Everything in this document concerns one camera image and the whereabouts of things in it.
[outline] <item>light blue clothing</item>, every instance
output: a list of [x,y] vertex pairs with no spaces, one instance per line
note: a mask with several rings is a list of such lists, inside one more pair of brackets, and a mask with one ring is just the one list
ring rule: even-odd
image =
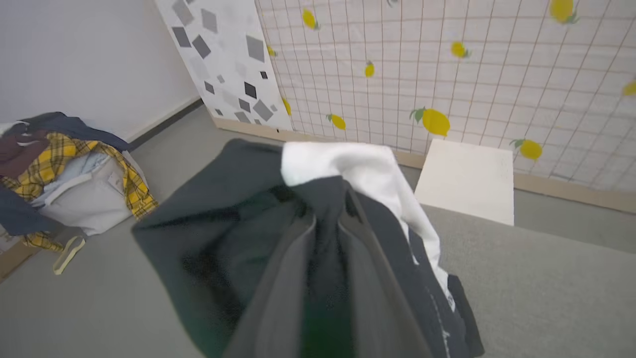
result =
[[31,205],[36,208],[44,206],[46,198],[48,198],[55,189],[73,178],[82,174],[90,173],[99,168],[99,166],[101,166],[108,158],[109,156],[107,154],[90,152],[89,154],[82,155],[81,157],[71,159],[68,163],[66,163],[66,167],[64,167],[62,174],[60,174],[54,182],[45,185],[42,195],[31,201]]

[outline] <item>white laundry bag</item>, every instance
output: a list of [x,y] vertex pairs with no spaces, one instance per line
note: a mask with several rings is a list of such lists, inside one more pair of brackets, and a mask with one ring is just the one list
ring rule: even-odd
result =
[[[128,152],[122,152],[146,185],[144,173]],[[101,234],[132,215],[123,191],[123,170],[109,157],[90,173],[79,175],[55,189],[39,212],[66,226],[80,227],[86,235]]]

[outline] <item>baseboard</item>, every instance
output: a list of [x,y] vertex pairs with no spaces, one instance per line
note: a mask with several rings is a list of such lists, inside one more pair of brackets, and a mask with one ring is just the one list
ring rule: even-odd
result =
[[195,97],[189,98],[185,100],[183,103],[181,103],[179,106],[175,107],[172,111],[166,113],[161,118],[158,118],[156,121],[148,124],[147,126],[143,127],[139,131],[135,132],[133,135],[127,136],[124,139],[127,142],[132,144],[134,144],[135,141],[137,141],[137,145],[136,146],[133,145],[133,147],[136,148],[142,144],[138,140],[141,139],[142,137],[145,137],[150,132],[154,132],[154,129],[159,128],[160,129],[159,131],[164,130],[166,127],[176,122],[176,120],[179,120],[181,117],[183,117],[184,115],[188,114],[193,109],[196,109],[201,105],[203,105],[203,101],[201,100],[201,97],[195,96]]
[[[279,141],[329,141],[307,134],[285,131],[264,125],[247,124],[236,120],[215,118],[210,113],[216,126],[226,131],[251,134]],[[422,169],[425,156],[413,153],[393,151],[400,165]],[[584,204],[601,206],[603,208],[636,213],[636,193],[611,192],[593,190],[582,185],[560,182],[539,176],[515,173],[515,188],[561,199],[577,201]]]
[[515,188],[627,213],[636,213],[636,193],[594,190],[580,184],[518,173],[515,173]]

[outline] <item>plaid fabric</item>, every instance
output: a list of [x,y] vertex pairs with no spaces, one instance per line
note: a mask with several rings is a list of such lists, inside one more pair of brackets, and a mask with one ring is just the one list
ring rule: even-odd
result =
[[[115,158],[122,168],[126,206],[135,215],[135,218],[140,219],[157,207],[157,202],[150,194],[139,173],[117,149],[99,141],[76,140],[57,132],[48,133],[46,138],[50,144],[24,173],[17,179],[0,178],[0,183],[16,192],[25,201],[30,202],[40,196],[44,186],[53,182],[64,171],[66,164],[71,159],[95,150]],[[23,238],[23,242],[29,246],[58,251],[56,243],[51,243],[47,235],[43,233],[27,235]]]

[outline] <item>wooden baseboard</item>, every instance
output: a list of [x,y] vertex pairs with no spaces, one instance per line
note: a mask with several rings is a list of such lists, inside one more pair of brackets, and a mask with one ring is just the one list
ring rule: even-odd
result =
[[[236,120],[215,118],[210,114],[216,126],[227,131],[251,134],[279,141],[328,141],[307,134],[285,131],[264,125],[241,123]],[[400,165],[422,169],[425,156],[420,154],[393,151]],[[603,208],[636,213],[636,193],[593,190],[579,184],[561,182],[540,176],[515,173],[515,189],[535,192],[561,199],[577,201]]]
[[9,277],[21,264],[40,251],[39,248],[27,247],[16,243],[0,255],[0,283]]

